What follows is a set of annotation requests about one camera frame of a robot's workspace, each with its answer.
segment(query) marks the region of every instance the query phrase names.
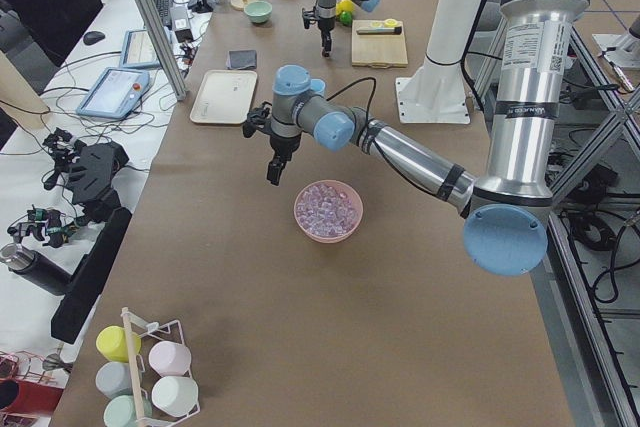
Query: green bowl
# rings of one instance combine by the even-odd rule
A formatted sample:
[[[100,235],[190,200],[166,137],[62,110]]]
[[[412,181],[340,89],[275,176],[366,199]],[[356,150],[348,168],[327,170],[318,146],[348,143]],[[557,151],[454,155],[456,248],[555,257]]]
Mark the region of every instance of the green bowl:
[[[256,0],[244,6],[244,13],[254,24],[263,24],[269,20],[272,10],[271,4],[264,0]]]

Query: yellow cup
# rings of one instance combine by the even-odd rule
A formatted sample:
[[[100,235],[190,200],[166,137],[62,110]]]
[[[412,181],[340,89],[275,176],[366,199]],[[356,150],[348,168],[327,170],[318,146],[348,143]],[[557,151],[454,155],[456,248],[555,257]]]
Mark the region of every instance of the yellow cup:
[[[138,334],[133,332],[133,345],[136,354],[140,352],[142,341]],[[96,348],[105,359],[111,362],[128,362],[127,342],[124,337],[124,329],[118,325],[111,325],[98,334]]]

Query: cutting board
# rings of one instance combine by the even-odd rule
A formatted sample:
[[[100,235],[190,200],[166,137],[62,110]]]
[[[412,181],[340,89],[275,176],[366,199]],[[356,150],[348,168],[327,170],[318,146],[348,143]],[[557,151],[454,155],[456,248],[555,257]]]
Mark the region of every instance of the cutting board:
[[[375,20],[354,20],[351,27],[351,65],[376,68],[406,67],[407,45],[402,33],[389,35],[360,35],[356,31],[368,28]]]

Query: black mouse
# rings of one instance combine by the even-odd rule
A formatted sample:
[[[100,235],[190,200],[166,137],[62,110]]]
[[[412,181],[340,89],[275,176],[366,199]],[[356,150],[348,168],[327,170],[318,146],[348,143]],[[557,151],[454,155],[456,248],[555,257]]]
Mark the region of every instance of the black mouse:
[[[84,42],[84,45],[93,45],[100,42],[104,38],[105,35],[102,32],[91,30],[84,34],[84,36],[82,37],[82,42]]]

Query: keyboard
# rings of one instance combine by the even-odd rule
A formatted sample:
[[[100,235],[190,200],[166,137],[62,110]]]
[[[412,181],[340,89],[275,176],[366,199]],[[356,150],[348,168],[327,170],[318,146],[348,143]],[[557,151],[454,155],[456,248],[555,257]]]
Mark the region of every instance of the keyboard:
[[[171,28],[171,14],[169,9],[173,7],[173,0],[153,0],[160,14],[162,24],[168,28]]]

